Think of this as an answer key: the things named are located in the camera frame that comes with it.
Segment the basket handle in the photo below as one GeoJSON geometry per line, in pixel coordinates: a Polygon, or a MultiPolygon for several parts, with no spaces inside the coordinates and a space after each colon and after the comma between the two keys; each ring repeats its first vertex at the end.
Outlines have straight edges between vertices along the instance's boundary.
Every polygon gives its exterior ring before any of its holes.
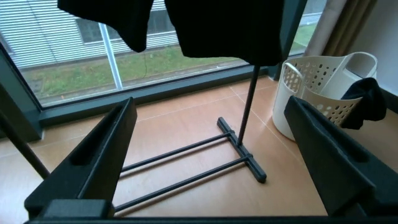
{"type": "Polygon", "coordinates": [[[358,55],[358,54],[366,55],[374,60],[374,66],[370,69],[370,71],[364,78],[369,78],[369,77],[376,78],[377,58],[367,52],[355,52],[355,53],[351,53],[351,54],[345,56],[343,61],[339,64],[338,68],[336,69],[335,73],[342,72],[346,68],[346,66],[347,66],[348,62],[351,60],[351,58],[354,57],[354,55],[358,55]]]}
{"type": "Polygon", "coordinates": [[[287,67],[289,67],[292,70],[292,72],[295,73],[300,78],[300,82],[297,83],[298,90],[297,90],[296,93],[294,93],[294,96],[301,97],[301,94],[302,94],[303,89],[304,89],[304,87],[303,87],[304,85],[301,85],[304,82],[304,76],[301,74],[301,72],[299,72],[299,70],[297,70],[297,68],[294,65],[292,65],[289,62],[285,62],[283,64],[281,74],[285,74],[285,68],[286,68],[285,65],[287,67]]]}

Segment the green lawn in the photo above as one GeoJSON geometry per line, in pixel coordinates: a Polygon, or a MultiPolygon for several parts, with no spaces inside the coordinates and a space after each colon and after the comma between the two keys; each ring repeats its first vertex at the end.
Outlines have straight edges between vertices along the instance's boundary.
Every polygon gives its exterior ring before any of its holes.
{"type": "MultiPolygon", "coordinates": [[[[291,52],[305,50],[315,27],[316,24],[298,28],[291,52]]],[[[180,47],[165,47],[146,53],[116,57],[119,74],[123,82],[230,60],[234,60],[234,58],[184,57],[180,47]]],[[[22,73],[28,83],[31,80],[40,80],[42,87],[35,92],[38,98],[114,83],[111,67],[106,58],[22,73]]]]}

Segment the white laundry basket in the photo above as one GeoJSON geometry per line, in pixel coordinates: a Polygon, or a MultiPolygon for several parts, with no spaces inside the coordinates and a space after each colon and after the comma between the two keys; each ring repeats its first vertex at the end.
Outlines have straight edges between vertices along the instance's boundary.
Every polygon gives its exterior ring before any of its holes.
{"type": "Polygon", "coordinates": [[[362,99],[341,100],[348,88],[362,79],[346,69],[347,63],[358,54],[365,55],[374,62],[365,77],[376,78],[377,59],[366,52],[356,52],[345,57],[311,56],[286,60],[282,65],[272,113],[275,127],[284,136],[294,140],[284,115],[290,96],[309,102],[330,121],[340,126],[362,99]]]}

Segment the brown curtain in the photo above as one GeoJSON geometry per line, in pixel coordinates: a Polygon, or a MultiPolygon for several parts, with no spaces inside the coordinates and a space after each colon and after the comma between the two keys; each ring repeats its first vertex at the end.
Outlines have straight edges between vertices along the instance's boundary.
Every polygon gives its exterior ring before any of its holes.
{"type": "Polygon", "coordinates": [[[304,55],[346,55],[375,3],[328,0],[304,55]]]}

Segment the wooden floor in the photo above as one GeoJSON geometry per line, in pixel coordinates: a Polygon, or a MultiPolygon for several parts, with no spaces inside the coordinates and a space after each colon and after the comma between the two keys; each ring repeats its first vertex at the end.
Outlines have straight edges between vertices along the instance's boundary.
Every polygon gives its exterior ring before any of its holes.
{"type": "MultiPolygon", "coordinates": [[[[179,96],[138,108],[138,120],[125,165],[220,134],[222,116],[239,131],[249,83],[241,82],[179,96]]],[[[277,83],[258,81],[244,145],[266,171],[266,184],[256,182],[245,166],[237,166],[170,194],[140,204],[117,216],[249,216],[326,215],[297,145],[283,137],[271,119],[277,83]]],[[[49,170],[95,127],[103,116],[48,128],[30,144],[49,170]]],[[[348,131],[398,171],[398,116],[348,131]]],[[[113,203],[120,205],[206,170],[237,159],[232,146],[218,141],[184,155],[122,174],[113,203]]],[[[41,182],[39,175],[9,141],[0,142],[0,223],[27,220],[24,199],[41,182]]]]}

